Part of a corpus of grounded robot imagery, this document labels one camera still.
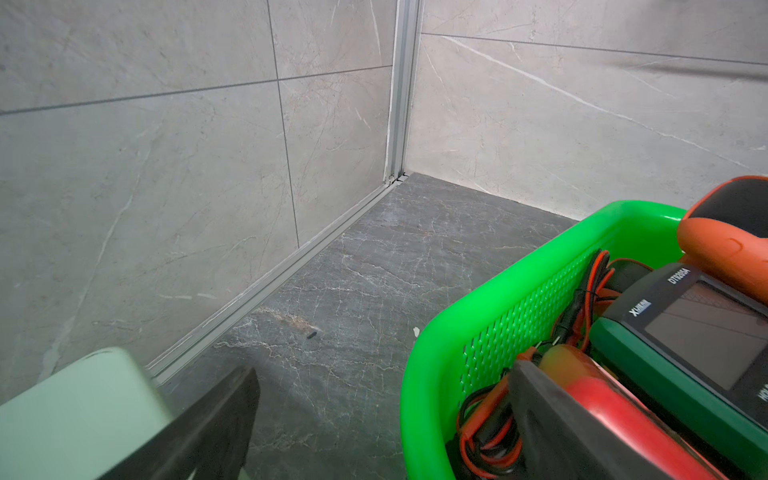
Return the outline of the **green plastic basket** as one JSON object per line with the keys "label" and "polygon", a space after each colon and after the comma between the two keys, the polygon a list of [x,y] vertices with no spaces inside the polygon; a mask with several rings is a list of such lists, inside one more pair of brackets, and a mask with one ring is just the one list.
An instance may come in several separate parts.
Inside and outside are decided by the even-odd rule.
{"label": "green plastic basket", "polygon": [[649,201],[613,202],[437,315],[415,342],[401,389],[408,478],[452,478],[445,444],[460,405],[496,383],[519,353],[549,338],[596,250],[663,266],[682,255],[676,232],[684,214]]}

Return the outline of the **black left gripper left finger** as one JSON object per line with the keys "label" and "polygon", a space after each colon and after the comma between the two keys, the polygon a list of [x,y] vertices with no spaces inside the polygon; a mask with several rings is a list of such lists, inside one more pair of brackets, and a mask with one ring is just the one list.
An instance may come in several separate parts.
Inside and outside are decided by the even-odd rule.
{"label": "black left gripper left finger", "polygon": [[240,366],[104,479],[244,479],[260,399],[257,373]]}

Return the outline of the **dark green multimeter yellow button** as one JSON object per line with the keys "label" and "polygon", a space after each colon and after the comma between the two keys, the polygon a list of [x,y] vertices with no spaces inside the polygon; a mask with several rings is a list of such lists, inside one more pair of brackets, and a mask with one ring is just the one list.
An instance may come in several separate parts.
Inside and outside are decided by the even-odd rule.
{"label": "dark green multimeter yellow button", "polygon": [[751,479],[767,476],[767,308],[683,263],[635,282],[590,329],[622,378]]}

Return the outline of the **red multimeter brown screen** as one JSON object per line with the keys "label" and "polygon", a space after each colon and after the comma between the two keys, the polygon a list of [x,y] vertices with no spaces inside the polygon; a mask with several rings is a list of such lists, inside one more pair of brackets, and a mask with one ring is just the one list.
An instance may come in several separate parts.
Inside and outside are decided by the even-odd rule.
{"label": "red multimeter brown screen", "polygon": [[540,370],[623,445],[673,479],[721,479],[722,473],[670,430],[629,390],[574,346],[543,354]]}

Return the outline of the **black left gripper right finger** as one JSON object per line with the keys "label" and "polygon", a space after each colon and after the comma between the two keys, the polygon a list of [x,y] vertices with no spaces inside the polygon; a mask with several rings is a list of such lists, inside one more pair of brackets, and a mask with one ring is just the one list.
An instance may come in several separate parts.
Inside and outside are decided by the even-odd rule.
{"label": "black left gripper right finger", "polygon": [[514,419],[529,479],[667,479],[537,366],[509,375]]}

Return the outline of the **small black multimeter red leads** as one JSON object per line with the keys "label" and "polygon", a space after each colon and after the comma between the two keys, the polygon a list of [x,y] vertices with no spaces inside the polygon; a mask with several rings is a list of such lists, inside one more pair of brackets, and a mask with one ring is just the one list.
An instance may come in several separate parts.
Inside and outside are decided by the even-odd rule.
{"label": "small black multimeter red leads", "polygon": [[522,437],[514,418],[509,390],[511,370],[462,402],[455,432],[446,452],[457,479],[522,479]]}

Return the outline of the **orange multimeter back side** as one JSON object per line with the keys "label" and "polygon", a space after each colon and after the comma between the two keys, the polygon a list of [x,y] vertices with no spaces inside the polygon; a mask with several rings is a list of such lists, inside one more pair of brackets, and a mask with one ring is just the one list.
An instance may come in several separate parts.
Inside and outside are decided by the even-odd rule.
{"label": "orange multimeter back side", "polygon": [[767,302],[767,178],[741,176],[713,189],[677,228],[681,261]]}

